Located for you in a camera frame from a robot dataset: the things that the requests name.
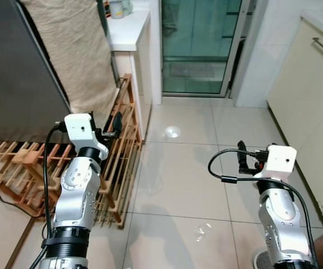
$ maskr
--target beige cloth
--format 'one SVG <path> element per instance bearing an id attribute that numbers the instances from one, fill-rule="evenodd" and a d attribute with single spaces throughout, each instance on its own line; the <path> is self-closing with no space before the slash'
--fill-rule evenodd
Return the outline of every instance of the beige cloth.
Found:
<path id="1" fill-rule="evenodd" d="M 22 0 L 68 95 L 73 113 L 94 111 L 103 127 L 118 89 L 94 0 Z"/>

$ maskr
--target stainless steel refrigerator door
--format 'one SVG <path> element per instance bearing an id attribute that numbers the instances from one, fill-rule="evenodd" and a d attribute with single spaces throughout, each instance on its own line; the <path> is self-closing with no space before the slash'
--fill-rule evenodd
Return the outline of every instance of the stainless steel refrigerator door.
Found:
<path id="1" fill-rule="evenodd" d="M 0 140 L 43 142 L 69 113 L 46 57 L 17 3 L 0 0 Z"/>

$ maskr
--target floor tile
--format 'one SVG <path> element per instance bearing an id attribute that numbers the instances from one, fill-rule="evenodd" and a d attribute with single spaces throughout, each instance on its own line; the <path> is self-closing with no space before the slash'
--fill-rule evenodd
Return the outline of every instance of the floor tile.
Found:
<path id="1" fill-rule="evenodd" d="M 41 251 L 43 222 L 35 222 L 14 264 L 14 269 L 29 268 Z"/>
<path id="2" fill-rule="evenodd" d="M 249 146 L 284 144 L 267 109 L 226 106 L 214 106 L 212 109 L 217 141 L 221 145 L 237 145 L 239 140 L 244 140 Z"/>
<path id="3" fill-rule="evenodd" d="M 139 184 L 141 167 L 142 167 L 142 163 L 143 163 L 144 152 L 145 152 L 145 147 L 143 147 L 142 152 L 140 154 L 138 170 L 137 170 L 137 173 L 135 175 L 134 187 L 133 187 L 132 195 L 130 197 L 130 202 L 129 202 L 127 212 L 133 212 L 133 210 L 134 210 L 135 198 L 136 198 L 136 195 L 137 195 L 137 189 L 138 189 L 138 184 Z"/>
<path id="4" fill-rule="evenodd" d="M 167 127 L 177 127 L 178 137 L 166 136 Z M 147 141 L 217 144 L 210 106 L 153 106 Z"/>
<path id="5" fill-rule="evenodd" d="M 189 98 L 189 97 L 163 97 L 163 105 L 206 105 L 210 106 L 210 98 Z"/>
<path id="6" fill-rule="evenodd" d="M 211 98 L 212 106 L 232 106 L 234 107 L 232 98 Z"/>
<path id="7" fill-rule="evenodd" d="M 127 214 L 124 229 L 94 225 L 89 237 L 88 268 L 123 268 L 132 214 Z"/>
<path id="8" fill-rule="evenodd" d="M 92 228 L 87 252 L 89 268 L 122 268 L 131 218 L 132 214 L 127 214 L 123 230 L 107 225 L 101 227 L 97 224 Z M 13 268 L 29 268 L 32 264 L 41 250 L 42 226 L 42 222 L 36 222 L 33 226 Z"/>
<path id="9" fill-rule="evenodd" d="M 147 143 L 134 212 L 229 220 L 224 184 L 207 172 L 217 146 Z M 219 161 L 213 169 L 221 172 Z"/>
<path id="10" fill-rule="evenodd" d="M 219 146 L 220 150 L 228 148 L 230 147 Z M 256 149 L 264 148 L 247 147 L 247 150 L 249 151 L 254 151 Z M 249 167 L 253 168 L 255 161 L 249 156 L 247 158 Z M 224 175 L 237 175 L 239 177 L 248 177 L 248 175 L 241 175 L 238 173 L 238 162 L 236 153 L 230 152 L 228 154 L 222 155 L 221 165 Z M 297 170 L 295 170 L 291 174 L 288 183 L 294 186 L 305 199 L 310 214 L 311 226 L 322 228 L 323 225 L 319 219 L 316 208 Z M 231 220 L 260 223 L 258 217 L 260 196 L 258 190 L 254 187 L 253 183 L 239 182 L 238 184 L 225 184 L 225 186 L 228 205 L 230 207 Z M 305 226 L 306 222 L 304 218 L 304 213 L 298 199 L 296 199 L 296 205 L 301 210 L 301 226 Z"/>
<path id="11" fill-rule="evenodd" d="M 133 214 L 123 268 L 237 269 L 231 223 Z"/>
<path id="12" fill-rule="evenodd" d="M 253 269 L 253 257 L 266 251 L 262 224 L 233 222 L 238 266 L 240 269 Z M 323 234 L 323 229 L 312 228 L 313 239 Z"/>

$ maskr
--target black cable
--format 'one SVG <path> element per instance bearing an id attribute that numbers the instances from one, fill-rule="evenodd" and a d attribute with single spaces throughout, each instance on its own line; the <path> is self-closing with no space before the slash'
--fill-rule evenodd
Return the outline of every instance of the black cable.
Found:
<path id="1" fill-rule="evenodd" d="M 37 217 L 42 217 L 42 216 L 44 216 L 44 214 L 41 214 L 41 215 L 39 215 L 39 216 L 33 216 L 33 215 L 31 215 L 30 213 L 28 213 L 26 210 L 24 210 L 24 209 L 20 208 L 19 206 L 17 206 L 16 204 L 5 201 L 5 200 L 2 198 L 2 196 L 1 196 L 1 195 L 0 195 L 0 201 L 1 201 L 2 203 L 6 203 L 6 204 L 8 204 L 8 205 L 10 205 L 10 206 L 14 206 L 15 208 L 17 208 L 17 209 L 21 210 L 23 213 L 27 214 L 27 215 L 28 215 L 28 216 L 30 216 L 30 217 L 37 218 Z"/>
<path id="2" fill-rule="evenodd" d="M 44 248 L 40 251 L 36 259 L 33 261 L 32 265 L 29 267 L 29 269 L 34 269 L 37 267 L 38 263 L 42 260 L 45 252 L 47 251 L 47 246 L 45 245 Z"/>
<path id="3" fill-rule="evenodd" d="M 207 166 L 207 169 L 208 169 L 208 172 L 216 177 L 216 178 L 219 178 L 222 180 L 223 177 L 228 177 L 228 176 L 223 176 L 223 175 L 219 175 L 219 174 L 216 174 L 214 173 L 212 170 L 211 170 L 211 166 L 212 166 L 212 163 L 214 162 L 214 160 L 224 154 L 224 153 L 227 153 L 227 152 L 239 152 L 239 153 L 244 153 L 244 154 L 248 154 L 252 157 L 255 157 L 255 153 L 253 152 L 248 152 L 248 151 L 243 151 L 243 150 L 239 150 L 239 149 L 226 149 L 226 150 L 221 150 L 219 151 L 218 153 L 216 153 L 212 158 L 211 160 L 209 161 L 208 163 L 208 166 Z M 282 186 L 290 189 L 299 199 L 299 201 L 301 202 L 301 205 L 302 205 L 302 208 L 303 208 L 303 212 L 305 214 L 305 219 L 306 219 L 306 228 L 307 228 L 307 237 L 308 237 L 308 242 L 309 242 L 309 248 L 310 248 L 310 251 L 311 251 L 311 255 L 312 255 L 312 259 L 313 259 L 313 265 L 316 269 L 318 269 L 318 259 L 317 259 L 317 255 L 316 255 L 316 251 L 315 251 L 315 246 L 314 246 L 314 242 L 313 242 L 313 236 L 312 236 L 312 230 L 311 230 L 311 221 L 310 221 L 310 217 L 309 217 L 309 213 L 308 213 L 308 208 L 307 208 L 307 205 L 302 197 L 302 195 L 299 193 L 299 191 L 297 189 L 295 189 L 295 187 L 289 185 L 288 183 L 285 183 L 285 182 L 282 182 L 282 181 L 279 181 L 279 180 L 275 180 L 275 179 L 272 179 L 272 178 L 237 178 L 235 177 L 237 181 L 267 181 L 267 182 L 273 182 L 273 183 L 278 183 L 278 184 L 281 184 Z"/>
<path id="4" fill-rule="evenodd" d="M 207 166 L 208 172 L 209 172 L 212 176 L 214 176 L 215 178 L 219 178 L 219 179 L 221 179 L 221 176 L 220 176 L 220 175 L 218 175 L 218 174 L 216 174 L 216 173 L 214 173 L 214 172 L 211 170 L 211 165 L 212 165 L 212 163 L 214 162 L 214 160 L 215 160 L 218 156 L 220 156 L 220 155 L 222 155 L 222 154 L 224 154 L 224 153 L 228 153 L 228 152 L 238 152 L 238 153 L 243 153 L 243 154 L 250 155 L 250 156 L 252 156 L 252 157 L 256 157 L 256 153 L 254 153 L 254 152 L 244 151 L 244 150 L 239 150 L 239 149 L 225 149 L 225 150 L 221 150 L 221 151 L 219 151 L 218 153 L 216 153 L 215 155 L 213 155 L 213 157 L 211 158 L 211 160 L 208 162 L 208 166 Z"/>
<path id="5" fill-rule="evenodd" d="M 45 143 L 44 143 L 44 162 L 43 162 L 43 180 L 44 180 L 44 210 L 45 210 L 45 223 L 47 227 L 47 238 L 52 237 L 52 222 L 50 220 L 50 212 L 49 212 L 49 195 L 48 195 L 48 170 L 47 170 L 47 150 L 48 150 L 48 144 L 49 140 L 54 133 L 54 131 L 59 130 L 58 126 L 54 126 L 48 133 Z M 43 258 L 45 252 L 47 251 L 47 246 L 45 245 L 43 249 L 40 251 L 38 256 L 33 261 L 32 265 L 29 267 L 30 269 L 34 269 L 38 263 Z"/>
<path id="6" fill-rule="evenodd" d="M 48 195 L 48 168 L 47 168 L 47 150 L 49 140 L 54 133 L 59 129 L 58 126 L 54 126 L 48 133 L 45 143 L 44 143 L 44 162 L 43 162 L 43 180 L 44 180 L 44 209 L 45 209 L 45 221 L 47 226 L 47 238 L 52 237 L 52 222 L 50 220 L 50 212 L 49 212 L 49 195 Z"/>
<path id="7" fill-rule="evenodd" d="M 45 230 L 46 226 L 47 226 L 47 222 L 44 223 L 43 228 L 42 228 L 42 232 L 41 232 L 41 235 L 42 235 L 43 239 L 46 239 L 46 237 L 44 236 L 44 230 Z"/>

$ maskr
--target glass door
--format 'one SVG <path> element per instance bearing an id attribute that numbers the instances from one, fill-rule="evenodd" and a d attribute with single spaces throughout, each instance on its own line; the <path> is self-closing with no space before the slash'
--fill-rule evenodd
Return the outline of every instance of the glass door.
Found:
<path id="1" fill-rule="evenodd" d="M 248 2 L 162 0 L 164 95 L 226 94 Z"/>

